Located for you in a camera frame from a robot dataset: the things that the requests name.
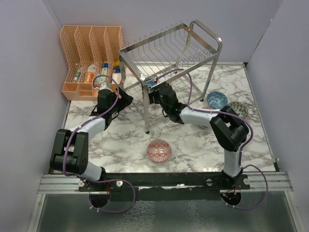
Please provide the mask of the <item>blue triangle pattern bowl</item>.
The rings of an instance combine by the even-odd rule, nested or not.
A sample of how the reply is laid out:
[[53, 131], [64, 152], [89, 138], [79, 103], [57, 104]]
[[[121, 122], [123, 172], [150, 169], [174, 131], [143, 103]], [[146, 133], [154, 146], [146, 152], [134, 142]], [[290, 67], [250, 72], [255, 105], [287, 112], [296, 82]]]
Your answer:
[[152, 88], [153, 86], [157, 85], [157, 83], [158, 83], [158, 77], [154, 77], [154, 78], [147, 77], [147, 78], [145, 78], [145, 81], [146, 81], [146, 83], [147, 83], [148, 89], [150, 89], [150, 88]]

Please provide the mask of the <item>red diamond pattern bowl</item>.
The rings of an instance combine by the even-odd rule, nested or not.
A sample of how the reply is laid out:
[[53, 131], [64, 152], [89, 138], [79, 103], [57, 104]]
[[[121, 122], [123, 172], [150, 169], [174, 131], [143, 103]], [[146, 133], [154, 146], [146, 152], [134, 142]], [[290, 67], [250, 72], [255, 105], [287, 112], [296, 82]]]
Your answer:
[[167, 161], [170, 158], [171, 153], [171, 146], [168, 142], [162, 139], [151, 141], [146, 148], [147, 157], [155, 163]]

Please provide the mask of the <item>stainless steel dish rack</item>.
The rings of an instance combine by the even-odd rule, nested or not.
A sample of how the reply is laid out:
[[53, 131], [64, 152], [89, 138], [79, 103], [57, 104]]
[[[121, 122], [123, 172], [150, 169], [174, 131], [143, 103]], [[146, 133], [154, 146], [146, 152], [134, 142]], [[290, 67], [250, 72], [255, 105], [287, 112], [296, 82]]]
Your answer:
[[[204, 88], [200, 90], [192, 84], [197, 99], [204, 101], [222, 48], [220, 36], [199, 20], [194, 20], [189, 25], [172, 25], [120, 49], [122, 78], [126, 79], [124, 68], [128, 68], [137, 79], [135, 84], [126, 89], [135, 86], [141, 88], [142, 108], [139, 113], [144, 120], [145, 133], [150, 130], [149, 94], [181, 78], [188, 79], [187, 74], [210, 63]], [[157, 85], [148, 89], [145, 81], [147, 77], [158, 77]]]

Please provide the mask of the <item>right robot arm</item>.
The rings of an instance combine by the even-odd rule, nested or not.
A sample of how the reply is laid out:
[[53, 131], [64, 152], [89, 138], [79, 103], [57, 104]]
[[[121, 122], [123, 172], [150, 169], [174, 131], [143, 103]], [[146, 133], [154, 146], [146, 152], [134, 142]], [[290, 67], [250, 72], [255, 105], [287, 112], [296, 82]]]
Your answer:
[[227, 189], [239, 184], [243, 172], [240, 167], [241, 147], [247, 140], [249, 128], [231, 107], [225, 106], [208, 113], [204, 109], [194, 109], [189, 104], [179, 102], [170, 85], [149, 94], [149, 101], [150, 104], [159, 104], [165, 117], [174, 123], [212, 128], [219, 145], [224, 149], [222, 184]]

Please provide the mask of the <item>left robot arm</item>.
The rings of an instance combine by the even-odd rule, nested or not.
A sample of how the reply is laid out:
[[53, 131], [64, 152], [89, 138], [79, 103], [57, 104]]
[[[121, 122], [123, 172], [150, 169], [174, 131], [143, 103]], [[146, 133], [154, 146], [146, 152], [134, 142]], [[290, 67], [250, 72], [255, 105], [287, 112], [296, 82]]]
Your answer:
[[120, 113], [131, 105], [133, 97], [121, 88], [117, 93], [110, 89], [98, 92], [97, 105], [89, 118], [74, 129], [59, 129], [56, 132], [50, 158], [50, 169], [61, 171], [64, 175], [77, 175], [90, 180], [90, 185], [100, 191], [106, 187], [106, 171], [88, 160], [89, 141], [97, 134], [105, 131], [114, 114]]

